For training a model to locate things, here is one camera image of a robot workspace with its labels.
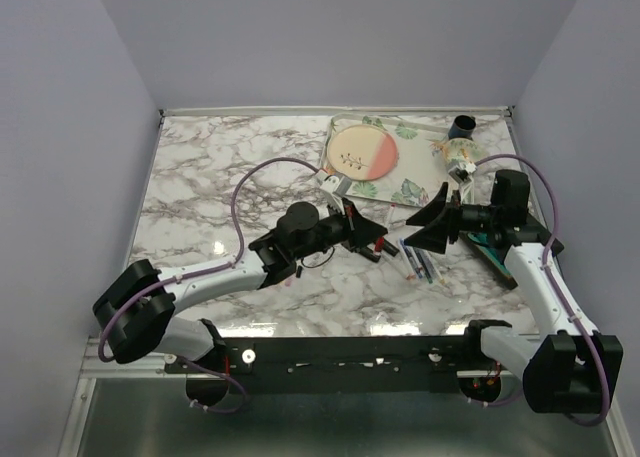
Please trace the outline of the green highlighter black body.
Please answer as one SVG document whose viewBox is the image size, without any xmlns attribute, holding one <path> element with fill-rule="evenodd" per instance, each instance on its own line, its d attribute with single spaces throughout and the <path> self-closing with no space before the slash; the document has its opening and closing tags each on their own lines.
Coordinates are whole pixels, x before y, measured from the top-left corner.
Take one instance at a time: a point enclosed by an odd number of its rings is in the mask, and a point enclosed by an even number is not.
<svg viewBox="0 0 640 457">
<path fill-rule="evenodd" d="M 374 250 L 372 250 L 369 247 L 365 247 L 362 249 L 362 255 L 374 263 L 378 263 L 381 260 L 380 254 L 376 253 Z"/>
</svg>

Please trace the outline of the orange highlighter black body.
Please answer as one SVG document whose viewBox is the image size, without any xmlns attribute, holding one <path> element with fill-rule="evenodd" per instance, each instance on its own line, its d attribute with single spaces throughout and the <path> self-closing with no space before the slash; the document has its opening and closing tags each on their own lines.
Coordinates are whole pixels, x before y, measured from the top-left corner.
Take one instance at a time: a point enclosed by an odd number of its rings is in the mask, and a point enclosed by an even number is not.
<svg viewBox="0 0 640 457">
<path fill-rule="evenodd" d="M 380 237 L 374 244 L 374 252 L 378 254 L 385 252 L 391 257 L 395 257 L 398 255 L 399 249 L 386 238 Z"/>
</svg>

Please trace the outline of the blue pen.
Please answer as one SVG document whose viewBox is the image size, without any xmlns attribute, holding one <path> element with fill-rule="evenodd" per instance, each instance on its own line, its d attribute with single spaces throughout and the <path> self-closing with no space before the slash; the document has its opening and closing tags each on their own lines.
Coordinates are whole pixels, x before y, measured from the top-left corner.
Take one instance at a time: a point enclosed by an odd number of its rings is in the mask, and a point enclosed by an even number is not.
<svg viewBox="0 0 640 457">
<path fill-rule="evenodd" d="M 416 276 L 419 279 L 422 279 L 424 277 L 424 271 L 422 269 L 421 264 L 419 263 L 419 260 L 417 259 L 416 254 L 413 252 L 413 250 L 409 246 L 405 247 L 405 251 L 407 253 L 407 258 L 410 261 Z"/>
</svg>

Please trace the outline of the yellow capped marker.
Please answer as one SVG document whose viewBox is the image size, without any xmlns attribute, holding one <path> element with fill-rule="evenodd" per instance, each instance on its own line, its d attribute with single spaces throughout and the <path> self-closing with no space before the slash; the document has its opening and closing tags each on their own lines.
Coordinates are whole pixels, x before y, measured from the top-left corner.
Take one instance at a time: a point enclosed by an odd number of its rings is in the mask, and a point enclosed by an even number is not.
<svg viewBox="0 0 640 457">
<path fill-rule="evenodd" d="M 444 276 L 442 275 L 441 271 L 439 270 L 436 259 L 431 255 L 430 252 L 426 252 L 426 255 L 429 258 L 430 265 L 431 265 L 431 267 L 433 269 L 433 272 L 434 272 L 435 277 L 437 278 L 438 282 L 440 284 L 442 284 L 442 285 L 446 284 L 446 279 L 444 278 Z"/>
</svg>

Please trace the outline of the red capped white pen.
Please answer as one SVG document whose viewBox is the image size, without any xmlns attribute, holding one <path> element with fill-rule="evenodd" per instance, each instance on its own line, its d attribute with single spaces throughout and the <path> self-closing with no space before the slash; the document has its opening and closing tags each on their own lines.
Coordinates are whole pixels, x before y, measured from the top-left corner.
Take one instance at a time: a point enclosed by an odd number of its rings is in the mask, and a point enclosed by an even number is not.
<svg viewBox="0 0 640 457">
<path fill-rule="evenodd" d="M 415 265 L 412 260 L 412 255 L 410 254 L 408 248 L 404 245 L 404 242 L 401 238 L 397 239 L 397 247 L 399 249 L 399 255 L 401 256 L 404 265 L 407 271 L 407 280 L 419 279 L 420 275 L 416 273 Z"/>
</svg>

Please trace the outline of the teal acrylic marker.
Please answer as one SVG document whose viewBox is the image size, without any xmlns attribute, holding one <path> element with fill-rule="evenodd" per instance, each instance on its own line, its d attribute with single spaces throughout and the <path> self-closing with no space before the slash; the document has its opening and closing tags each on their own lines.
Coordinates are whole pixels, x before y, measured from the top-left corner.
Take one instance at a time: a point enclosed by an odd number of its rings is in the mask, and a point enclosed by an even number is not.
<svg viewBox="0 0 640 457">
<path fill-rule="evenodd" d="M 425 252 L 422 249 L 419 248 L 414 248 L 414 252 L 416 254 L 416 257 L 418 259 L 418 261 L 420 262 L 420 265 L 423 269 L 423 273 L 426 277 L 426 279 L 428 280 L 428 282 L 430 284 L 432 284 L 434 282 L 434 274 L 433 272 L 430 270 L 430 264 L 428 262 L 428 258 L 425 254 Z"/>
</svg>

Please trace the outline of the pink capped white pen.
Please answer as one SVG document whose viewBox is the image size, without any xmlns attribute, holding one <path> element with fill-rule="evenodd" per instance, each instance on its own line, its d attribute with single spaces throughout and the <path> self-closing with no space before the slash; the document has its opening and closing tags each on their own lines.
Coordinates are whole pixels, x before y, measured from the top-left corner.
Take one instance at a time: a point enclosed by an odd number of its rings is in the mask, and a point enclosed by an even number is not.
<svg viewBox="0 0 640 457">
<path fill-rule="evenodd" d="M 384 254 L 382 258 L 401 276 L 402 279 L 406 281 L 411 281 L 414 279 L 414 276 L 406 270 L 402 263 L 399 263 L 394 258 L 389 257 L 386 254 Z"/>
</svg>

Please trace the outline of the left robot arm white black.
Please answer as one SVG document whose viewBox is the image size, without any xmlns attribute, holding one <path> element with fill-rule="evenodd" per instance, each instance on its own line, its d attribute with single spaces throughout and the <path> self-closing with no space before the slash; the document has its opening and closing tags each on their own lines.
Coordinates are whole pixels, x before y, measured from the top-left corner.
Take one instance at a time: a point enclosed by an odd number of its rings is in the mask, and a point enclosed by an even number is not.
<svg viewBox="0 0 640 457">
<path fill-rule="evenodd" d="M 349 199 L 325 218 L 314 205 L 296 202 L 233 261 L 159 269 L 138 260 L 93 305 L 101 327 L 98 356 L 126 364 L 161 352 L 185 357 L 201 372 L 212 371 L 221 362 L 220 345 L 207 324 L 183 321 L 181 312 L 217 297 L 274 286 L 294 275 L 306 257 L 337 245 L 358 253 L 387 232 Z"/>
</svg>

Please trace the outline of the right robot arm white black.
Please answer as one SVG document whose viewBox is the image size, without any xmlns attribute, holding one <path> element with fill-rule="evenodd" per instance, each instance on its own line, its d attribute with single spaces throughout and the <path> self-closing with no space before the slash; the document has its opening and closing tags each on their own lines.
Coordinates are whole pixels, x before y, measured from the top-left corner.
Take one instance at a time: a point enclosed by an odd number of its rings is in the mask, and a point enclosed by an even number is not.
<svg viewBox="0 0 640 457">
<path fill-rule="evenodd" d="M 495 361 L 517 377 L 529 407 L 537 413 L 608 412 L 623 357 L 614 335 L 604 335 L 579 310 L 552 261 L 559 250 L 552 234 L 528 210 L 530 182 L 516 170 L 496 172 L 487 205 L 463 202 L 441 186 L 436 197 L 406 221 L 416 232 L 415 248 L 442 254 L 462 234 L 483 234 L 515 279 L 539 331 L 539 343 L 506 323 L 471 322 L 460 356 L 480 369 Z"/>
</svg>

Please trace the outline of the dark framed teal tray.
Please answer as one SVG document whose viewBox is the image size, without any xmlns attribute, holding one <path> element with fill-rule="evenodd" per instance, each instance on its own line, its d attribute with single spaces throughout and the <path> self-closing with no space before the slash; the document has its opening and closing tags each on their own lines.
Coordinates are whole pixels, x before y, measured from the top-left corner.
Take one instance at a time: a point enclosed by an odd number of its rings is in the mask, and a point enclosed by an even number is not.
<svg viewBox="0 0 640 457">
<path fill-rule="evenodd" d="M 497 238 L 499 237 L 505 237 L 506 240 L 502 243 L 497 241 L 498 247 L 493 247 L 487 234 L 463 233 L 460 236 L 461 240 L 493 273 L 496 280 L 508 290 L 513 290 L 518 283 L 504 266 L 509 245 L 515 242 L 540 243 L 544 246 L 551 237 L 551 232 L 535 217 L 529 215 L 525 225 L 508 229 L 505 233 L 499 234 Z"/>
</svg>

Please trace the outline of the floral ceramic bowl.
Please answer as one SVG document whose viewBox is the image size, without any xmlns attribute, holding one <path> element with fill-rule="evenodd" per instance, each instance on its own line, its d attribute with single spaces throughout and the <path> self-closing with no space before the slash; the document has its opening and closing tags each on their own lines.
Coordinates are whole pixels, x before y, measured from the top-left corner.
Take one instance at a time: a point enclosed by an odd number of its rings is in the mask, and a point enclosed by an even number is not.
<svg viewBox="0 0 640 457">
<path fill-rule="evenodd" d="M 483 159 L 486 152 L 473 140 L 455 138 L 444 144 L 442 155 L 448 174 L 452 174 L 456 170 L 474 173 L 476 162 Z"/>
</svg>

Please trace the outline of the floral rectangular tray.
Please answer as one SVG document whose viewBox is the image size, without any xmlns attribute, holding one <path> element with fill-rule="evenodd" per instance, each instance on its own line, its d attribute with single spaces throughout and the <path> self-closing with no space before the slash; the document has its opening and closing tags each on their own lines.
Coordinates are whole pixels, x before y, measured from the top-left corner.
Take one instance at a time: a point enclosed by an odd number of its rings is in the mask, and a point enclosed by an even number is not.
<svg viewBox="0 0 640 457">
<path fill-rule="evenodd" d="M 351 179 L 350 196 L 421 208 L 452 181 L 449 165 L 486 155 L 438 124 L 343 113 L 330 120 L 321 166 Z"/>
</svg>

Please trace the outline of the cream and pink plate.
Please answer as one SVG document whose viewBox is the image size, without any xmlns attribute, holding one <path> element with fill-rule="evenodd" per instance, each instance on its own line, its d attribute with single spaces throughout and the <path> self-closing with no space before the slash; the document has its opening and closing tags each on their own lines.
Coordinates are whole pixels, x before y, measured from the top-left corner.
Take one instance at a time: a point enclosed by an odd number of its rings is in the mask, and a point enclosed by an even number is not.
<svg viewBox="0 0 640 457">
<path fill-rule="evenodd" d="M 399 151 L 394 138 L 379 127 L 359 124 L 333 135 L 328 143 L 328 164 L 354 181 L 374 181 L 397 165 Z"/>
</svg>

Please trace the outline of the dark blue cup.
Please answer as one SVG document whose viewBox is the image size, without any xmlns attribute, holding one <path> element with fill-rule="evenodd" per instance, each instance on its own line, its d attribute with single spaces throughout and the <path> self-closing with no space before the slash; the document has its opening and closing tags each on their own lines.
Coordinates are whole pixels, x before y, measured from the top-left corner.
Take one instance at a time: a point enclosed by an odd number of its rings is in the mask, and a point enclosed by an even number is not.
<svg viewBox="0 0 640 457">
<path fill-rule="evenodd" d="M 472 116 L 458 115 L 454 118 L 447 136 L 449 140 L 467 139 L 472 140 L 473 132 L 476 128 L 476 120 Z"/>
</svg>

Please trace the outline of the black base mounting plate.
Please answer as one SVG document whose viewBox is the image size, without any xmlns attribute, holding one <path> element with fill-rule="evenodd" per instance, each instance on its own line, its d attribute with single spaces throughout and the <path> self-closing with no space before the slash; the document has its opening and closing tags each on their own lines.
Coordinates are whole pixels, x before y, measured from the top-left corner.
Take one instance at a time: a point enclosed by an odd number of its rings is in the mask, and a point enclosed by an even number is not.
<svg viewBox="0 0 640 457">
<path fill-rule="evenodd" d="M 252 395 L 458 393 L 460 381 L 505 375 L 462 335 L 227 338 L 231 376 Z"/>
</svg>

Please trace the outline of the aluminium front rail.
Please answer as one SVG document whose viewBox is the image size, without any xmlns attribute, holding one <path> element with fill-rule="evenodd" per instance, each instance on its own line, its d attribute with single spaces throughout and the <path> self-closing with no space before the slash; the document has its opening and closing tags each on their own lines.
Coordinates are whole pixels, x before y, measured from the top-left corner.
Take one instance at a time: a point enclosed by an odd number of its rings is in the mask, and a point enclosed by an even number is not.
<svg viewBox="0 0 640 457">
<path fill-rule="evenodd" d="M 464 336 L 469 344 L 472 345 L 474 350 L 485 357 L 480 350 L 480 338 Z M 202 357 L 196 362 L 196 365 L 213 370 L 218 373 L 229 373 L 229 364 L 227 362 L 226 351 L 223 349 L 226 346 L 226 340 L 224 343 L 218 345 L 215 344 L 213 349 L 213 357 Z M 566 334 L 549 335 L 543 341 L 538 344 L 533 340 L 524 339 L 525 344 L 531 344 L 525 349 L 525 363 L 524 368 L 529 364 L 533 365 L 534 370 L 540 370 L 542 376 L 546 377 L 549 374 L 551 377 L 569 376 L 569 371 L 578 377 L 586 376 L 585 372 L 589 371 L 594 373 L 595 377 L 598 377 L 595 361 L 592 353 L 587 348 L 584 339 L 579 336 L 569 336 Z M 114 373 L 118 370 L 113 369 L 127 369 L 130 372 L 153 372 L 168 373 L 168 374 L 186 374 L 186 373 L 204 373 L 204 371 L 194 370 L 189 367 L 187 363 L 178 357 L 176 352 L 151 352 L 147 356 L 140 357 L 131 362 L 119 363 L 117 361 L 104 363 L 97 355 L 97 347 L 95 349 L 89 349 L 89 353 L 85 357 L 84 368 L 89 369 L 88 372 L 99 372 L 99 365 L 106 366 L 104 372 Z M 495 360 L 493 357 L 487 357 L 493 360 L 500 368 L 505 368 L 508 371 L 515 369 L 516 364 L 507 364 L 507 357 L 498 357 Z"/>
</svg>

